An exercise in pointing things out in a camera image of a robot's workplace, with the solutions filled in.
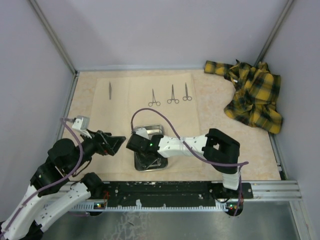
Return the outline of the steel instrument tray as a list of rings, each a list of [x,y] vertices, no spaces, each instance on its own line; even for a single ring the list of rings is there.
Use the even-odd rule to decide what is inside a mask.
[[[161,124],[141,125],[133,129],[133,131],[150,140],[155,135],[163,135],[164,127]],[[141,153],[134,153],[134,168],[139,172],[164,170],[168,166],[167,158],[155,158],[150,156],[147,158]]]

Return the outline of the beige cloth wrap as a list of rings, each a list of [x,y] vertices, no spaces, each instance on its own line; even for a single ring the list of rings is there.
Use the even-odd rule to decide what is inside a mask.
[[[109,82],[112,98],[109,100]],[[185,83],[191,101],[183,101]],[[167,104],[171,98],[172,85],[179,103]],[[149,107],[152,89],[160,106]],[[194,81],[190,73],[158,76],[108,77],[96,82],[90,114],[89,129],[101,130],[114,136],[131,136],[131,126],[160,124],[165,135],[174,137],[169,124],[159,114],[163,114],[181,137],[201,134]]]

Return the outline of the steel hemostat forceps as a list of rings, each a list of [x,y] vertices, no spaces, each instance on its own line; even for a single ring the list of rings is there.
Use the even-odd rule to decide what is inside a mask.
[[[160,101],[156,100],[154,89],[152,89],[152,100],[148,103],[149,107],[157,106],[159,107],[161,105]]]

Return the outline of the steel tweezers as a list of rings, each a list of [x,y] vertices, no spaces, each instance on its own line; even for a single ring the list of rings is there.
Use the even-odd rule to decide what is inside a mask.
[[[111,84],[110,81],[109,81],[109,84],[108,84],[108,98],[109,98],[109,100],[112,99],[112,84]]]

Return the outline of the steel surgical scissors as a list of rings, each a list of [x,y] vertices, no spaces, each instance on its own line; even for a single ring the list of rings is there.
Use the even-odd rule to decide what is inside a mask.
[[[185,89],[185,96],[182,97],[182,100],[191,101],[193,98],[189,95],[187,83],[184,84],[184,89]]]

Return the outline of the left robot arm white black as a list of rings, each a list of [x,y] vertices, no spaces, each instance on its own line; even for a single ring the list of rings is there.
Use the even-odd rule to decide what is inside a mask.
[[[56,197],[61,187],[84,163],[91,163],[93,155],[114,156],[125,142],[124,136],[109,132],[89,132],[83,142],[75,145],[69,138],[58,140],[48,150],[44,164],[38,167],[30,180],[27,191],[11,216],[0,226],[4,240],[39,240],[43,233],[62,215],[78,203],[89,198],[99,198],[104,183],[94,172],[84,175],[72,185],[64,196],[51,206],[45,204]]]

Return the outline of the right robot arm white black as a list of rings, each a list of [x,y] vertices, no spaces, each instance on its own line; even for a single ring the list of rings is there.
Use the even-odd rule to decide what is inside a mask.
[[[126,148],[147,160],[195,157],[222,174],[224,194],[235,198],[241,192],[241,168],[248,164],[238,162],[240,146],[237,140],[216,128],[200,136],[171,137],[156,134],[148,138],[147,130],[141,127],[132,133]]]

